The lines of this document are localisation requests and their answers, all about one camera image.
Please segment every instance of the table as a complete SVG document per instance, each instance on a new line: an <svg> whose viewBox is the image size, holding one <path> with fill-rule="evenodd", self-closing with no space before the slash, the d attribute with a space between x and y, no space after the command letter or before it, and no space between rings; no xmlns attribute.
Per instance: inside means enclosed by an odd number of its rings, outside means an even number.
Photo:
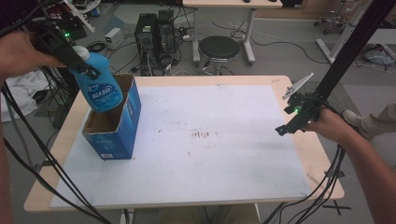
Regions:
<svg viewBox="0 0 396 224"><path fill-rule="evenodd" d="M207 86L207 85L270 85L276 96L280 108L286 106L286 102L282 100L282 96L288 86L291 85L290 80L283 76L254 76L254 77L137 77L138 87L163 87L163 86ZM88 105L81 96L76 99L73 104L64 126L52 147L51 152L57 158L58 162L63 165L67 154L69 153L74 139L78 133L78 127L83 121L88 110ZM291 115L284 113L285 120L290 120ZM324 172L328 169L329 160L318 140L315 133L298 132L291 136L296 147L298 157L304 167L309 186L314 189L320 179L324 176ZM49 167L43 167L40 174L44 176L48 182L56 187L59 177ZM344 191L337 183L333 192L333 198L342 198ZM30 212L43 212L54 210L50 206L53 195L43 189L35 182L24 205L25 210Z"/></svg>
<svg viewBox="0 0 396 224"><path fill-rule="evenodd" d="M282 7L282 3L278 0L276 2L270 2L268 0L251 0L249 3L245 3L242 0L183 0L183 5L185 7L193 7L194 8L194 21L193 21L193 37L192 37L192 52L193 52L193 57L192 60L195 63L200 62L200 55L199 55L199 50L198 50L198 44L199 40L197 38L198 34L198 15L197 15L197 10L199 7L243 7L243 8L250 8L250 11L248 13L248 26L247 26L247 34L243 38L243 43L245 46L245 50L247 52L247 57L249 63L255 63L256 59L254 58L253 50L250 46L250 36L251 36L251 31L253 27L253 22L254 22L254 16L256 14L256 10L259 7L265 7L265 8L278 8Z"/></svg>

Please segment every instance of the spray bottle label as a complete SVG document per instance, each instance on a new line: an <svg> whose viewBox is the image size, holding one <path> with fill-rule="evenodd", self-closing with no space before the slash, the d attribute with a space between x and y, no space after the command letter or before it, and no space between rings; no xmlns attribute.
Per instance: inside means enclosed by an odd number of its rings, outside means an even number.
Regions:
<svg viewBox="0 0 396 224"><path fill-rule="evenodd" d="M90 100L98 107L106 105L115 105L119 102L117 90L113 85L108 83L94 83L88 86L88 96Z"/></svg>

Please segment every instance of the table leg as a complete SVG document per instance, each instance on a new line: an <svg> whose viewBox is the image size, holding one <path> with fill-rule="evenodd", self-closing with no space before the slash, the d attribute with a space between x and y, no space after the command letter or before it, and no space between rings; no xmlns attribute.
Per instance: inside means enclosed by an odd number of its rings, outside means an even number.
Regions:
<svg viewBox="0 0 396 224"><path fill-rule="evenodd" d="M250 64L253 64L256 62L256 59L254 58L253 50L251 49L250 42L249 42L249 39L251 36L251 30L253 29L253 22L254 22L254 16L256 14L256 10L257 10L257 8L252 8L249 11L247 34L243 36L244 46L245 46L245 50L247 52L247 58L248 58L248 61L250 62Z"/></svg>
<svg viewBox="0 0 396 224"><path fill-rule="evenodd" d="M197 26L197 10L198 8L195 7L193 11L193 17L194 17L194 22L193 22L193 32L192 32L192 61L195 63L200 62L200 55L199 55L199 50L198 50L198 26Z"/></svg>

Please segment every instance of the blue spray bottle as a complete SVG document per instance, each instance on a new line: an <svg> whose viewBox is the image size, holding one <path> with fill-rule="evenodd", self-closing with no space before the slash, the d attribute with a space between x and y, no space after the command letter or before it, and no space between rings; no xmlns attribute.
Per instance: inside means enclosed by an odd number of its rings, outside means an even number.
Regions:
<svg viewBox="0 0 396 224"><path fill-rule="evenodd" d="M122 92L116 79L110 74L108 59L88 52L82 46L74 46L73 49L86 64L100 72L97 77L89 77L69 69L90 107L97 112L105 112L119 105L122 102Z"/></svg>

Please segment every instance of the black metal rod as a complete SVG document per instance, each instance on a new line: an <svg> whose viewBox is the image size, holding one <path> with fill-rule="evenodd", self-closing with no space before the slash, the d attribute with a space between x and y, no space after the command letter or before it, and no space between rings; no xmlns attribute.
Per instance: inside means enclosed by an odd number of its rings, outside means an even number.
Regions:
<svg viewBox="0 0 396 224"><path fill-rule="evenodd" d="M319 83L316 94L326 100L362 48L375 33L379 24L396 5L396 0L374 0L369 6L354 32L336 56L325 77Z"/></svg>

